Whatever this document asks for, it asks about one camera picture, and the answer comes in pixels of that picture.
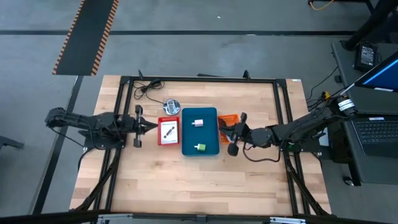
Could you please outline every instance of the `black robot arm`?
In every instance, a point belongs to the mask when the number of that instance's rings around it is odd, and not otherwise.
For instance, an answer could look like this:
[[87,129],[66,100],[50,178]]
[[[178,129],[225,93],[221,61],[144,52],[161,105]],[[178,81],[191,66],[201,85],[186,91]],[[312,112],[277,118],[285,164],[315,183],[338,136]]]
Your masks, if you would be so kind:
[[71,126],[82,129],[86,137],[85,147],[110,149],[124,147],[126,135],[135,133],[134,147],[141,147],[140,135],[156,128],[157,124],[142,117],[142,107],[136,105],[136,118],[105,112],[94,116],[67,113],[63,108],[54,108],[48,113],[45,123],[49,128]]
[[247,114],[242,113],[241,122],[234,126],[220,125],[220,131],[230,137],[233,143],[228,146],[231,156],[238,154],[236,143],[242,141],[253,147],[267,148],[284,143],[300,143],[310,136],[316,136],[331,123],[351,119],[356,114],[353,102],[341,96],[329,99],[321,108],[302,116],[289,124],[277,124],[265,128],[250,129],[246,124]]

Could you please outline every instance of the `teal tray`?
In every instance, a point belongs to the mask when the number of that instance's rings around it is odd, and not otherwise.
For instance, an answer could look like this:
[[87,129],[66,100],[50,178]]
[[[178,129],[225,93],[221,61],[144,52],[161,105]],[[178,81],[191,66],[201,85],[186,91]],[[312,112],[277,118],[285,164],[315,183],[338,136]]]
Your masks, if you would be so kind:
[[[192,123],[203,120],[202,127]],[[205,151],[194,146],[205,144]],[[184,108],[182,110],[182,154],[184,156],[215,156],[220,152],[218,142],[218,122],[216,108]]]

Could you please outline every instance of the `wooden table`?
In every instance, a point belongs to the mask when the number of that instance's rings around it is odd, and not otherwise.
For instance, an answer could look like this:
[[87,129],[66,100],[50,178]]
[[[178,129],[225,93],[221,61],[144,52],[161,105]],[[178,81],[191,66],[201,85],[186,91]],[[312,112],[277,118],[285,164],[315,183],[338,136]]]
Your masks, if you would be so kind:
[[[120,76],[107,75],[99,91],[95,114],[113,111]],[[287,80],[294,119],[308,113],[300,80]],[[274,92],[267,83],[165,82],[161,90],[150,90],[153,99],[176,99],[182,108],[215,107],[221,114],[248,114],[250,128],[277,124]],[[280,90],[280,101],[283,93]],[[146,120],[157,123],[166,116],[160,103],[143,97],[132,99],[144,109]],[[185,157],[181,145],[158,146],[157,131],[142,136],[142,148],[132,146],[134,134],[127,137],[122,150],[114,190],[113,212],[206,213],[213,215],[291,215],[287,176],[283,156],[280,162],[248,161],[239,152],[229,156],[228,145],[221,145],[213,157]],[[278,149],[255,148],[248,151],[253,159],[277,157]],[[70,208],[82,203],[93,190],[100,176],[104,151],[93,150],[85,156],[78,173]],[[319,161],[310,153],[301,153],[305,183],[326,211],[330,212],[328,196]],[[299,188],[296,186],[299,211],[302,212]],[[101,208],[107,193],[104,188]]]

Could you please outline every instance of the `floor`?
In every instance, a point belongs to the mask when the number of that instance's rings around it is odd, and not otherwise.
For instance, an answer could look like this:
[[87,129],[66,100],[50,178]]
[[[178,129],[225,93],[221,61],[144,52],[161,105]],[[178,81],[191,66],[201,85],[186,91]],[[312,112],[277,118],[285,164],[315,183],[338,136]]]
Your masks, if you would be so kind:
[[[0,30],[67,30],[79,3],[0,0]],[[306,0],[130,0],[120,2],[113,30],[356,30],[368,17],[365,4],[348,2],[313,11]],[[252,77],[302,79],[308,97],[311,87],[336,67],[330,44],[347,38],[111,36],[97,76],[83,80],[75,112],[92,114],[104,74],[136,75],[138,69],[144,75],[226,77],[240,77],[247,69]],[[55,137],[45,127],[44,118],[49,109],[66,105],[75,80],[51,75],[64,40],[61,35],[0,35],[0,135],[25,143],[21,150],[4,147],[0,152],[0,176],[4,177],[0,180],[0,216],[31,210]],[[340,88],[331,78],[313,95]],[[83,141],[75,129],[68,135]],[[44,212],[68,210],[81,153],[79,147],[65,141]],[[330,161],[324,161],[323,171],[335,215],[398,220],[398,186],[348,187],[341,181],[348,168]]]

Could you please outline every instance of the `monitor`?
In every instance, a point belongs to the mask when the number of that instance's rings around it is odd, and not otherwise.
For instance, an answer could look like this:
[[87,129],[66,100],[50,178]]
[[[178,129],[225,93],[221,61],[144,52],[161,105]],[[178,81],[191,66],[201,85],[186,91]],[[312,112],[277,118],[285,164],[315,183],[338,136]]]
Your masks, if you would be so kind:
[[356,86],[398,92],[398,52],[368,71],[355,82]]

